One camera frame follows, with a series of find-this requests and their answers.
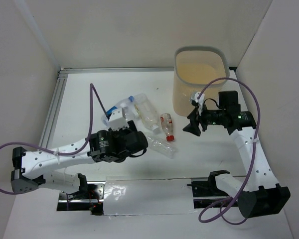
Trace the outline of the aluminium frame rail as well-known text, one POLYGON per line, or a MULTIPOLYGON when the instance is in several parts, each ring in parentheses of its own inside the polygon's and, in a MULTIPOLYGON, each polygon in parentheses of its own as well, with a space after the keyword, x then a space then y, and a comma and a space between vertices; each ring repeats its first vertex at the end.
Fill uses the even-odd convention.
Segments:
POLYGON ((105 109, 118 101, 145 93, 159 114, 171 114, 175 146, 179 151, 235 148, 227 131, 212 126, 201 137, 183 132, 186 117, 172 106, 173 68, 99 68, 60 71, 40 144, 54 148, 76 142, 89 128, 89 85, 93 84, 105 109))

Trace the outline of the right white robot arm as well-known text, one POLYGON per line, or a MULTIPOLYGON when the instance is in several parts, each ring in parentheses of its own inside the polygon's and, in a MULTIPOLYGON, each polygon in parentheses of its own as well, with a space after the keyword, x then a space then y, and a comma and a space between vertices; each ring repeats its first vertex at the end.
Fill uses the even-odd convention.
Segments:
POLYGON ((244 219, 278 214, 291 196, 273 174, 258 138, 257 124, 249 111, 242 111, 237 91, 219 92, 216 110, 209 110, 204 95, 193 93, 193 111, 184 132, 200 136, 209 125, 221 125, 234 141, 246 170, 240 182, 227 170, 210 172, 207 189, 212 195, 227 194, 222 204, 237 204, 244 219))

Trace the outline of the red cap small bottle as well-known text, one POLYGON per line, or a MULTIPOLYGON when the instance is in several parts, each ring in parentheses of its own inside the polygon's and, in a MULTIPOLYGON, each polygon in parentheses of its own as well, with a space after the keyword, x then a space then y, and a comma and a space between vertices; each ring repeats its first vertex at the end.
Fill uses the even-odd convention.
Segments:
POLYGON ((164 113, 160 116, 161 128, 165 133, 168 142, 174 141, 173 123, 169 113, 164 113))

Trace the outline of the clear ribbed bottle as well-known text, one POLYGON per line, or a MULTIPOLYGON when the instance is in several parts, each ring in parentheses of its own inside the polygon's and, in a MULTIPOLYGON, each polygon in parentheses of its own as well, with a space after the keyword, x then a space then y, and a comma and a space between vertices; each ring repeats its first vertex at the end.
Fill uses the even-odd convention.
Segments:
POLYGON ((145 134, 149 148, 168 157, 173 158, 176 153, 176 148, 167 141, 157 137, 156 135, 145 134))

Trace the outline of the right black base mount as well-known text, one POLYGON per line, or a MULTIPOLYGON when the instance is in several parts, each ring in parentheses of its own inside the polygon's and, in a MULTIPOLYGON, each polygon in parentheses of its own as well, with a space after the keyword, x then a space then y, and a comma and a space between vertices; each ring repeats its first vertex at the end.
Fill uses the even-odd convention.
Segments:
POLYGON ((191 179, 187 184, 192 190, 193 204, 195 209, 203 209, 218 200, 227 199, 229 195, 216 188, 215 182, 208 178, 191 179))

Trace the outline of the large clear square bottle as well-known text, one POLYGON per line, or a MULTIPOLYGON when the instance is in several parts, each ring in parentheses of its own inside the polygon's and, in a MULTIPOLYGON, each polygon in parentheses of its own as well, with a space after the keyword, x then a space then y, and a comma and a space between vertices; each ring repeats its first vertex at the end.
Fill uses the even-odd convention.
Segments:
POLYGON ((134 95, 134 104, 144 127, 151 130, 154 134, 159 134, 159 116, 147 96, 144 93, 134 95))

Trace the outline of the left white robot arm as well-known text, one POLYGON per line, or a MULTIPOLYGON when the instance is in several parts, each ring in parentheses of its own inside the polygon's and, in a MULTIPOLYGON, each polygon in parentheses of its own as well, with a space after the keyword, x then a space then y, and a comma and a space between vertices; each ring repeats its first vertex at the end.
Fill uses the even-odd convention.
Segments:
POLYGON ((126 158, 136 158, 147 151, 148 142, 134 122, 119 130, 100 130, 91 135, 84 149, 72 154, 85 140, 60 147, 56 153, 26 151, 16 147, 12 151, 14 170, 11 172, 11 187, 16 194, 32 192, 39 188, 56 189, 74 195, 78 199, 88 194, 86 176, 60 173, 60 169, 79 164, 99 162, 121 163, 126 158))

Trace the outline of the blue label plastic bottle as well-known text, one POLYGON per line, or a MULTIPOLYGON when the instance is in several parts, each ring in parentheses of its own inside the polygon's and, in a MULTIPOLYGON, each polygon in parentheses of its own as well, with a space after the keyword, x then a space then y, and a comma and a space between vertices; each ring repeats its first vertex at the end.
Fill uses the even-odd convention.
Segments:
POLYGON ((114 106, 112 106, 109 110, 106 111, 106 114, 108 116, 111 115, 112 111, 122 108, 124 110, 124 115, 126 121, 135 120, 139 117, 139 113, 136 111, 135 103, 134 103, 134 97, 129 96, 128 98, 125 98, 118 103, 116 103, 114 106))

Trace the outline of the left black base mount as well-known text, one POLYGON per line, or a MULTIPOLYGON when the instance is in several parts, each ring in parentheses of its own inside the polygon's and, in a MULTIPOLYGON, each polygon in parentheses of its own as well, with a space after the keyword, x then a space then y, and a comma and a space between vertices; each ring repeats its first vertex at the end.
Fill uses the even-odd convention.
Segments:
POLYGON ((56 210, 58 212, 89 211, 91 215, 102 216, 105 183, 105 181, 88 182, 87 192, 82 195, 73 196, 60 192, 56 210))

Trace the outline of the glossy white tape sheet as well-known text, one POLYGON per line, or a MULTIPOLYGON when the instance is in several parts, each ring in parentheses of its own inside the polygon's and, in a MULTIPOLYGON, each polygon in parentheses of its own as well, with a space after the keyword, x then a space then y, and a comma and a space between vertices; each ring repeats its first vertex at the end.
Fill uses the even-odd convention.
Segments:
POLYGON ((106 216, 182 215, 194 213, 190 179, 107 181, 106 216))

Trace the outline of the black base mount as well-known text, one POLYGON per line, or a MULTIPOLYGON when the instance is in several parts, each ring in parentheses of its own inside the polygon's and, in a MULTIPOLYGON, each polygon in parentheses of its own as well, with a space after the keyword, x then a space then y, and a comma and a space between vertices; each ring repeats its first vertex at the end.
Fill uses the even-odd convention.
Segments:
POLYGON ((215 182, 208 178, 191 179, 187 184, 192 190, 193 204, 195 209, 203 209, 218 200, 227 199, 229 195, 216 188, 215 182))
POLYGON ((56 210, 58 212, 89 211, 91 215, 102 216, 105 183, 105 181, 88 182, 87 192, 82 195, 73 196, 60 192, 56 210))

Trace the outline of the beige mesh waste bin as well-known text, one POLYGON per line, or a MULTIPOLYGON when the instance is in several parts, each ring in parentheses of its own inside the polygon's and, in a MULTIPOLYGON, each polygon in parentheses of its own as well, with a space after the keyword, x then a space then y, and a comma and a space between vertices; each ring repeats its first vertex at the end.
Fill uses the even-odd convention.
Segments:
POLYGON ((172 104, 176 114, 188 116, 193 110, 190 97, 212 80, 229 77, 224 53, 212 46, 183 46, 174 54, 172 104))

